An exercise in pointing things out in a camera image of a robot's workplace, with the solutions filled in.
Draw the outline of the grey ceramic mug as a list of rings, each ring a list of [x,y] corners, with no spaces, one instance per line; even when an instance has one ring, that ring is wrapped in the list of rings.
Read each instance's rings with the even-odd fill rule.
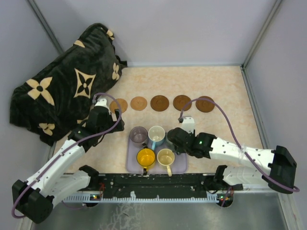
[[[166,142],[166,145],[169,149],[173,150],[174,149],[174,145],[173,143],[169,140],[168,138],[168,132],[166,132],[165,134],[165,142]]]

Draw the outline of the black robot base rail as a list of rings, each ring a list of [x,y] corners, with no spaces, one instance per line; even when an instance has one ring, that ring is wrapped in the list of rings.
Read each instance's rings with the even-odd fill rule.
[[[184,173],[174,174],[141,174],[106,173],[98,176],[94,183],[81,192],[102,192],[103,198],[130,197],[134,192],[137,198],[201,198],[208,191],[225,191],[229,185],[214,174]]]

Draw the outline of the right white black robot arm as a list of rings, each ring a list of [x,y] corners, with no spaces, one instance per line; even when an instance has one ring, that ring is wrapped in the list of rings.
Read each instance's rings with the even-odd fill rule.
[[[196,135],[179,127],[170,130],[167,138],[177,153],[240,164],[237,169],[218,167],[214,184],[221,190],[230,185],[267,182],[269,188],[280,193],[300,191],[294,185],[297,163],[283,146],[276,146],[275,149],[244,148],[213,134],[201,132]]]

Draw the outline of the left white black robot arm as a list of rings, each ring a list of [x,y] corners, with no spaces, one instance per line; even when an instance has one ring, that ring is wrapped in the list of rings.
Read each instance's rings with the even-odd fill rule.
[[[12,185],[12,217],[41,223],[69,195],[85,188],[96,189],[100,184],[99,173],[88,165],[67,178],[62,176],[106,134],[124,130],[121,107],[115,109],[115,115],[114,120],[108,106],[95,105],[88,119],[71,131],[60,150],[44,166],[25,181],[17,180]]]

